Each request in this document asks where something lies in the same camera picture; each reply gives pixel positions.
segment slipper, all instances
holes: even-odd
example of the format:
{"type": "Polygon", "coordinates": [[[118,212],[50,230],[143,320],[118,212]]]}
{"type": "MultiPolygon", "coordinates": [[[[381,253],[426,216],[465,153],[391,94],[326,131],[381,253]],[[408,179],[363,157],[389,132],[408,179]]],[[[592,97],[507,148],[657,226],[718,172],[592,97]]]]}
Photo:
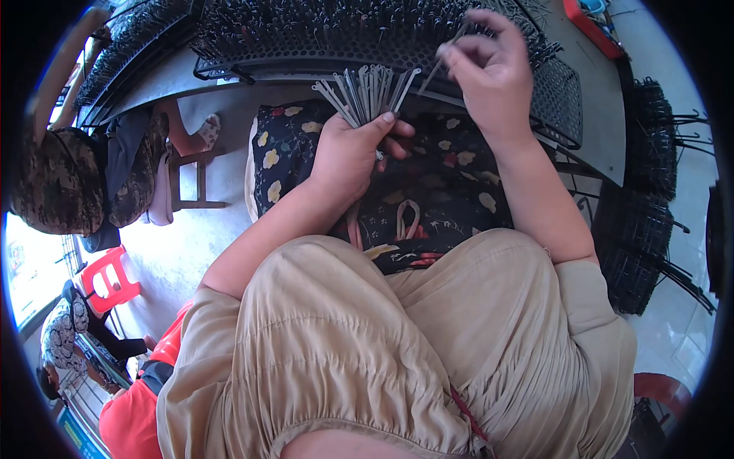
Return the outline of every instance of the slipper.
{"type": "Polygon", "coordinates": [[[219,119],[219,115],[212,113],[201,125],[197,133],[204,139],[206,149],[204,151],[211,151],[214,144],[217,143],[219,138],[219,130],[222,128],[222,121],[219,119]]]}

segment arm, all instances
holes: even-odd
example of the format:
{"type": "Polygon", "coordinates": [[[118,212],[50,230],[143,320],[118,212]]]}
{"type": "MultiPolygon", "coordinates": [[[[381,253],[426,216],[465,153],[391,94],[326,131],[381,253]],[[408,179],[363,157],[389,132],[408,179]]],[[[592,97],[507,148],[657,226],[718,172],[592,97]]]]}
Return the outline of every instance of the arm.
{"type": "MultiPolygon", "coordinates": [[[[87,371],[87,375],[90,377],[90,379],[92,381],[94,381],[95,383],[99,384],[99,386],[101,388],[104,388],[104,386],[106,384],[104,378],[102,377],[102,375],[100,375],[99,373],[97,373],[97,370],[95,370],[94,366],[92,366],[92,362],[90,362],[89,359],[87,359],[87,357],[81,351],[81,348],[79,348],[79,346],[77,346],[76,344],[74,345],[74,354],[76,354],[77,358],[79,358],[81,361],[83,361],[84,365],[86,366],[85,369],[87,371]]],[[[114,394],[115,391],[112,390],[114,388],[116,388],[117,390],[120,389],[115,384],[113,384],[112,387],[109,388],[108,392],[110,394],[114,394]]]]}
{"type": "Polygon", "coordinates": [[[54,109],[56,100],[74,69],[79,52],[84,47],[87,38],[99,29],[108,17],[109,13],[101,8],[89,8],[69,36],[66,37],[56,56],[54,56],[54,60],[51,61],[51,65],[48,66],[48,70],[38,87],[35,100],[32,102],[34,116],[33,140],[36,145],[40,146],[43,141],[51,111],[54,109]]]}
{"type": "Polygon", "coordinates": [[[533,76],[522,32],[488,10],[467,14],[495,38],[466,36],[439,48],[439,55],[495,154],[515,228],[547,248],[554,264],[599,264],[589,227],[530,129],[533,76]]]}
{"type": "MultiPolygon", "coordinates": [[[[340,115],[331,117],[319,138],[310,177],[235,239],[211,264],[199,288],[242,299],[255,270],[276,247],[301,236],[327,233],[367,190],[375,148],[391,129],[401,135],[415,133],[412,126],[396,123],[392,114],[358,129],[350,128],[340,115]]],[[[390,154],[404,158],[405,151],[388,139],[390,154]]],[[[385,163],[377,169],[384,170],[385,163]]]]}
{"type": "MultiPolygon", "coordinates": [[[[109,36],[109,29],[105,28],[105,30],[106,35],[109,36]]],[[[61,106],[61,113],[59,114],[59,117],[56,119],[56,121],[54,121],[51,126],[49,126],[50,129],[65,128],[67,126],[71,126],[71,123],[74,122],[74,117],[76,116],[76,113],[74,113],[73,106],[74,101],[76,100],[76,95],[79,94],[79,88],[81,84],[84,83],[84,80],[89,76],[90,72],[92,71],[92,67],[94,67],[94,63],[97,61],[97,57],[99,57],[99,54],[101,52],[102,42],[95,38],[92,42],[92,51],[90,52],[89,56],[87,56],[84,64],[79,69],[79,72],[76,74],[76,78],[74,78],[74,81],[69,88],[69,92],[64,98],[64,104],[61,106]]]]}

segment woman's left hand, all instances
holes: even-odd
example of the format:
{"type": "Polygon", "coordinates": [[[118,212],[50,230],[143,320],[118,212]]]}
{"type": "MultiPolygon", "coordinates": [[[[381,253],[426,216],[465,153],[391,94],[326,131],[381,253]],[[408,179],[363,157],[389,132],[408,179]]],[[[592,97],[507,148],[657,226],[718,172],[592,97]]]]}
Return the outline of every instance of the woman's left hand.
{"type": "Polygon", "coordinates": [[[410,124],[396,120],[391,112],[357,129],[337,113],[321,131],[309,181],[351,205],[367,191],[372,171],[385,170],[387,157],[375,162],[375,150],[382,139],[385,139],[386,155],[395,159],[407,156],[397,141],[386,137],[391,132],[404,137],[415,135],[410,124]]]}

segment hand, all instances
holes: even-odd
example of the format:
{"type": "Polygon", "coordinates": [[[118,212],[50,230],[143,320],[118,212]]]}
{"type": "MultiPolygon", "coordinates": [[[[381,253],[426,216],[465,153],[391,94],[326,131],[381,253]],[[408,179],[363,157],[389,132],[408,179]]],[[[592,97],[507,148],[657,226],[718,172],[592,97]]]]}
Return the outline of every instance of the hand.
{"type": "Polygon", "coordinates": [[[443,44],[438,55],[464,93],[464,103],[490,147],[527,142],[533,74],[523,33],[489,10],[468,10],[467,19],[484,24],[496,36],[468,35],[443,44]]]}
{"type": "Polygon", "coordinates": [[[321,131],[309,181],[338,196],[341,202],[354,203],[367,191],[372,171],[385,171],[387,157],[375,164],[375,150],[382,139],[384,153],[395,159],[407,156],[397,141],[385,137],[390,132],[405,137],[415,135],[410,124],[396,121],[391,112],[357,129],[352,129],[338,113],[332,116],[321,131]]]}
{"type": "Polygon", "coordinates": [[[110,395],[113,395],[113,396],[117,392],[119,392],[121,390],[120,387],[117,384],[112,384],[112,383],[111,384],[106,384],[102,389],[104,389],[104,391],[107,394],[110,394],[110,395]]]}
{"type": "Polygon", "coordinates": [[[94,35],[103,38],[102,40],[100,40],[99,38],[92,39],[92,55],[96,59],[97,56],[102,52],[102,50],[109,45],[110,40],[112,39],[112,33],[109,31],[108,26],[104,26],[100,28],[97,32],[95,32],[94,35]]]}

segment floor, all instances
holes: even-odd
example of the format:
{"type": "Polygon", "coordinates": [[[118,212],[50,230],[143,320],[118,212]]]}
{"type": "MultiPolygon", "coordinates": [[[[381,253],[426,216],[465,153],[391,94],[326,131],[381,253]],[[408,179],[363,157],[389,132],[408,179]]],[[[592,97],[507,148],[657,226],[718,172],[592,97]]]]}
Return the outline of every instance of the floor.
{"type": "MultiPolygon", "coordinates": [[[[659,80],[674,113],[703,110],[702,102],[675,48],[637,0],[612,0],[610,11],[621,41],[633,57],[638,78],[659,80]]],[[[229,89],[195,95],[179,101],[189,131],[198,129],[211,112],[222,118],[219,144],[230,153],[207,167],[207,196],[228,202],[225,209],[183,210],[172,225],[156,227],[134,223],[121,231],[129,257],[128,276],[142,283],[138,298],[117,307],[128,337],[146,333],[160,337],[176,311],[194,294],[209,264],[250,225],[244,204],[244,166],[252,117],[262,104],[281,104],[313,97],[309,87],[229,89]]],[[[703,125],[681,129],[711,135],[703,125]]],[[[708,289],[704,234],[708,187],[716,179],[713,157],[683,152],[678,170],[677,198],[671,203],[676,220],[691,229],[674,229],[671,260],[692,273],[694,282],[708,289]]],[[[579,184],[594,189],[598,183],[579,184]]],[[[181,171],[182,198],[195,198],[195,168],[181,171]]],[[[711,346],[713,317],[673,282],[663,280],[655,289],[642,317],[628,317],[638,336],[636,372],[664,373],[683,381],[694,391],[711,346]]]]}
{"type": "MultiPolygon", "coordinates": [[[[704,112],[696,86],[686,65],[652,14],[639,0],[612,0],[609,7],[619,39],[632,56],[637,79],[658,80],[674,114],[704,112]]],[[[711,138],[708,125],[680,127],[681,134],[711,138]]],[[[708,291],[705,257],[708,187],[718,175],[713,156],[691,149],[681,150],[676,198],[670,211],[691,229],[684,234],[674,228],[670,260],[692,274],[693,282],[708,291]]],[[[714,305],[718,302],[709,295],[714,305]]],[[[693,392],[704,371],[711,348],[714,317],[674,282],[666,279],[653,292],[641,316],[628,317],[637,332],[635,372],[663,373],[677,378],[693,392]]]]}

